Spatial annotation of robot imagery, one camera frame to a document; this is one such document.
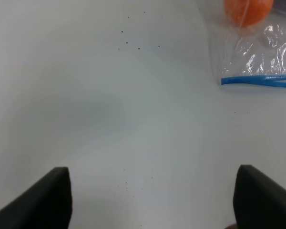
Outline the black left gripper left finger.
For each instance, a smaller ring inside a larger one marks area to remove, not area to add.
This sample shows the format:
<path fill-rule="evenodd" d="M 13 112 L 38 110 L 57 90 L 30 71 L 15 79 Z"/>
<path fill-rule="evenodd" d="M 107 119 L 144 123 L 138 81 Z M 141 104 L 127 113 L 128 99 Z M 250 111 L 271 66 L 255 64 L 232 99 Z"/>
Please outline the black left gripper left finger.
<path fill-rule="evenodd" d="M 71 217 L 69 169 L 55 167 L 0 210 L 0 229 L 67 229 Z"/>

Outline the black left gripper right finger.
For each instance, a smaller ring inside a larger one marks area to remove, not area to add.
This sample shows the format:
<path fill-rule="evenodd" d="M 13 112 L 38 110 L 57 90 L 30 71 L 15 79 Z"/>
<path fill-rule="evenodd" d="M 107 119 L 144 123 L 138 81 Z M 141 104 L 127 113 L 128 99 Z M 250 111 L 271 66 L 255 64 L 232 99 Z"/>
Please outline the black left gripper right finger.
<path fill-rule="evenodd" d="M 252 165 L 238 169 L 233 208 L 239 229 L 286 229 L 286 189 Z"/>

